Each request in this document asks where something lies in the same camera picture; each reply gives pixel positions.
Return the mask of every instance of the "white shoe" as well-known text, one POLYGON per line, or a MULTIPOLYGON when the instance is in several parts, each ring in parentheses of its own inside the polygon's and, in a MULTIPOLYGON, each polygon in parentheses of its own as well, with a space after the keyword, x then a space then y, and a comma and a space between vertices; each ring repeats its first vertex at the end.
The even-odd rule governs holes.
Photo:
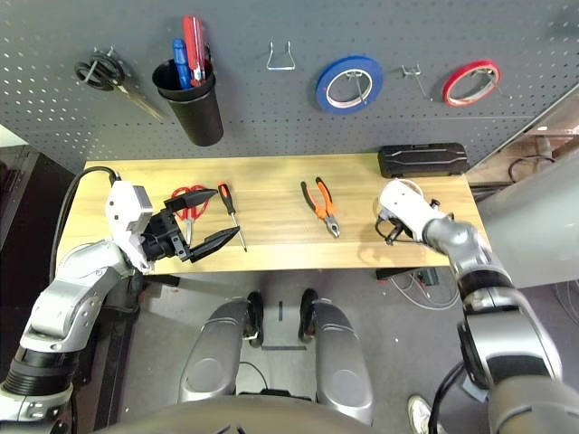
MULTIPOLYGON (((414 434, 428 434, 428 419, 431 417, 431 406, 419 395, 408 398, 408 420, 414 434)), ((440 423, 437 423, 438 434, 447 434, 440 423)))

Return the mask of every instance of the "wooden table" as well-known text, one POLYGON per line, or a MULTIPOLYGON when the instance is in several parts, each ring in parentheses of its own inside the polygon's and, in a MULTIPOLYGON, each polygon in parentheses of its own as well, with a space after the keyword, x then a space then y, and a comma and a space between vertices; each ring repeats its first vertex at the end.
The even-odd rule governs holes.
MULTIPOLYGON (((203 184, 216 188, 225 181, 232 190, 237 220, 248 252, 236 237, 215 254, 192 264, 162 259, 156 274, 259 269, 332 269, 434 267, 448 265, 446 257, 423 246, 386 246, 375 233, 377 197, 388 180, 378 169, 375 154, 201 158, 188 160, 95 161, 107 165, 123 180, 144 185, 155 212, 177 187, 203 184), (304 180, 323 202, 314 182, 321 176, 337 205, 341 236, 335 239, 306 205, 299 188, 304 180)), ((462 176, 414 178, 427 200, 438 199, 444 212, 472 223, 484 234, 467 179, 462 176)), ((61 258, 79 244, 109 236, 104 206, 109 194, 106 174, 84 176, 76 193, 59 248, 61 258)), ((383 223, 390 230, 390 223, 383 223)), ((193 244, 232 226, 217 194, 194 225, 193 244)))

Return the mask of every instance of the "screwdriver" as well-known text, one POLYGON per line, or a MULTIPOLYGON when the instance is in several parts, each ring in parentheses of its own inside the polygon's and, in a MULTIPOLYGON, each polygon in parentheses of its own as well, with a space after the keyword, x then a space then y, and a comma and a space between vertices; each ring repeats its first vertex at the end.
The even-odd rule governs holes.
MULTIPOLYGON (((226 183, 219 183, 218 189, 219 194, 221 195, 221 198, 223 200, 223 204, 225 205, 225 208, 227 208, 227 213, 232 216, 233 224, 235 226, 239 226, 239 223, 235 219, 235 208, 233 208, 233 199, 232 194, 229 191, 229 187, 227 186, 226 183)), ((245 252, 247 252, 247 246, 245 245, 245 240, 243 239, 242 232, 239 231, 238 233, 239 239, 242 241, 243 249, 245 250, 245 252)))

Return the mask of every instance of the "black-handled scissors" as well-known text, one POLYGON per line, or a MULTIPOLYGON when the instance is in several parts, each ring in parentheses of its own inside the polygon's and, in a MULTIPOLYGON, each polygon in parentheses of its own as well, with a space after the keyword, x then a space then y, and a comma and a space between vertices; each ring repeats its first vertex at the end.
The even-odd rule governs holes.
POLYGON ((74 74, 82 83, 96 90, 110 91, 119 88, 123 93, 128 93, 123 87, 126 78, 123 67, 119 61, 103 52, 92 54, 89 63, 77 62, 74 65, 74 74))
POLYGON ((78 61, 74 65, 74 75, 81 83, 85 83, 96 90, 120 90, 133 104, 145 110, 146 113, 159 122, 162 122, 163 115, 144 101, 142 97, 134 95, 134 92, 129 92, 123 85, 127 74, 125 74, 120 61, 112 56, 113 52, 112 48, 106 53, 95 51, 89 57, 88 63, 78 61))

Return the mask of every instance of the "red tape roll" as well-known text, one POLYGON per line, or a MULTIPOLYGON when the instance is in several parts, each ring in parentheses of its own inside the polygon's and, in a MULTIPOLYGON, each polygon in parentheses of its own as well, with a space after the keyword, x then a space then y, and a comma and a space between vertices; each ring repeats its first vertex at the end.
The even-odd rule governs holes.
POLYGON ((464 65, 458 68, 456 72, 452 74, 442 89, 442 97, 444 102, 446 102, 449 106, 468 106, 469 104, 479 102, 481 99, 488 96, 490 92, 492 92, 498 86, 500 78, 500 68, 494 61, 489 59, 474 61, 473 63, 469 63, 468 65, 464 65), (481 90, 477 90, 469 96, 464 98, 453 98, 451 94, 454 86, 456 86, 456 84, 464 77, 476 71, 487 73, 489 75, 489 83, 487 83, 487 85, 484 86, 481 90))

